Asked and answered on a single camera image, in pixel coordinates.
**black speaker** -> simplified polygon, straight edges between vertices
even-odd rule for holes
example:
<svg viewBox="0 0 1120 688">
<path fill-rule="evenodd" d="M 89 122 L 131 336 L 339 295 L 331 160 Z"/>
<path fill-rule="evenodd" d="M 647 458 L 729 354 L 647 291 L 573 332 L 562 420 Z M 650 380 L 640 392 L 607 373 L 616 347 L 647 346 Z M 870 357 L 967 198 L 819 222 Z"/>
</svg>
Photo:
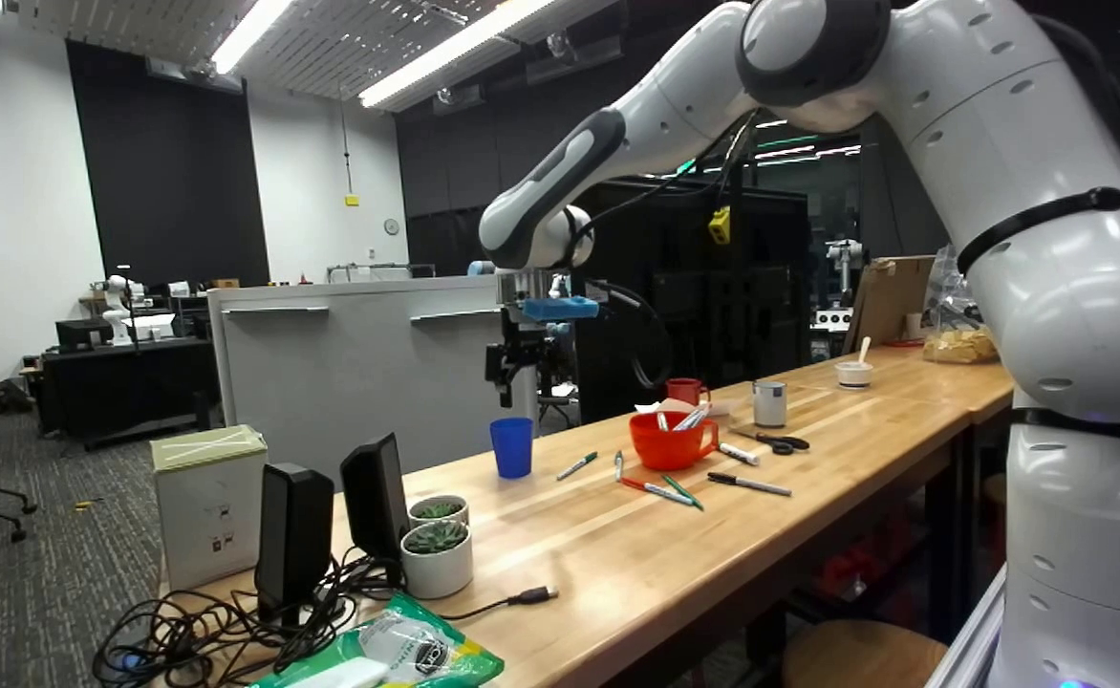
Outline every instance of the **black speaker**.
<svg viewBox="0 0 1120 688">
<path fill-rule="evenodd" d="M 331 483 L 294 463 L 266 463 L 260 491 L 256 596 L 265 615 L 292 615 L 329 569 Z"/>
<path fill-rule="evenodd" d="M 339 491 L 343 491 L 354 548 L 385 561 L 394 583 L 401 583 L 398 540 L 410 529 L 410 514 L 407 514 L 407 491 L 401 491 L 398 436 L 390 431 L 373 443 L 358 443 L 339 463 Z"/>
</svg>

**wooden table surface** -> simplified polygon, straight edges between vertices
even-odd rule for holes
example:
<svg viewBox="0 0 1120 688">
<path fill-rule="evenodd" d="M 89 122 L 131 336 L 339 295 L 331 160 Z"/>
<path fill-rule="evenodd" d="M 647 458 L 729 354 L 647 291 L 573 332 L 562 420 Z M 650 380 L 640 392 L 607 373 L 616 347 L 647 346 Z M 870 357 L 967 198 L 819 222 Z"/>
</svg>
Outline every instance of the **wooden table surface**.
<svg viewBox="0 0 1120 688">
<path fill-rule="evenodd" d="M 793 548 L 868 501 L 957 431 L 1009 406 L 1003 369 L 935 369 L 917 347 L 870 354 L 875 382 L 844 392 L 835 364 L 771 376 L 789 387 L 789 430 L 809 452 L 761 467 L 710 455 L 680 480 L 709 514 L 658 501 L 616 483 L 613 455 L 632 452 L 627 417 L 537 441 L 523 483 L 501 483 L 493 455 L 472 455 L 407 480 L 410 501 L 464 495 L 473 517 L 473 585 L 436 601 L 466 612 L 531 585 L 553 585 L 538 610 L 497 610 L 464 631 L 505 659 L 497 683 L 599 683 L 725 601 Z M 733 420 L 752 417 L 749 382 L 710 392 Z M 793 491 L 793 501 L 709 483 L 709 467 Z"/>
</svg>

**lab equipment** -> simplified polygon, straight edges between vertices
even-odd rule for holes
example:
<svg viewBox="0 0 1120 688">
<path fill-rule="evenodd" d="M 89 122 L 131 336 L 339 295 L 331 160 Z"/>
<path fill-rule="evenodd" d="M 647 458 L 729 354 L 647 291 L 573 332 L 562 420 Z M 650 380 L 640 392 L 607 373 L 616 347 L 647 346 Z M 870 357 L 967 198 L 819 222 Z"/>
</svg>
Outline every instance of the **lab equipment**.
<svg viewBox="0 0 1120 688">
<path fill-rule="evenodd" d="M 1044 31 L 1017 0 L 720 6 L 479 239 L 497 268 L 570 268 L 596 239 L 570 198 L 599 180 L 674 169 L 752 106 L 823 133 L 884 115 L 1017 380 L 990 683 L 1120 688 L 1120 147 Z"/>
</svg>

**marker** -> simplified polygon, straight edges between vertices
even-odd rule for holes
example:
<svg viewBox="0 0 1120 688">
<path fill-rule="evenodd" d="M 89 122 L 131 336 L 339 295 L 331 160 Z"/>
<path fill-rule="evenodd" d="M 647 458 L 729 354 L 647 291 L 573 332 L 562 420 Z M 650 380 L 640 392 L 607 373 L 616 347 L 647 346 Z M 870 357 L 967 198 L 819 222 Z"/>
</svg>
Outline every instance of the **marker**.
<svg viewBox="0 0 1120 688">
<path fill-rule="evenodd" d="M 709 480 L 710 480 L 710 483 L 723 483 L 723 485 L 752 491 L 752 495 L 793 496 L 789 491 L 761 485 L 761 483 L 747 483 L 747 480 L 733 480 L 733 476 L 714 476 L 714 469 L 709 469 Z"/>
<path fill-rule="evenodd" d="M 590 463 L 596 463 L 596 452 L 590 452 L 590 455 L 576 458 L 570 469 L 562 469 L 558 483 L 573 480 L 573 476 L 584 469 Z"/>
</svg>

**white box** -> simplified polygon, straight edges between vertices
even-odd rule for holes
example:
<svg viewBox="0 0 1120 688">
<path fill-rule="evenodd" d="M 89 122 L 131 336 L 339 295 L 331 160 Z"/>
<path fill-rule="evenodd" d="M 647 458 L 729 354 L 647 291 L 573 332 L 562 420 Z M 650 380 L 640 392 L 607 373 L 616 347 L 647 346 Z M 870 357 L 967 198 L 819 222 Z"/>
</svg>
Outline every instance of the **white box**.
<svg viewBox="0 0 1120 688">
<path fill-rule="evenodd" d="M 148 443 L 168 589 L 256 565 L 265 436 L 250 426 Z"/>
</svg>

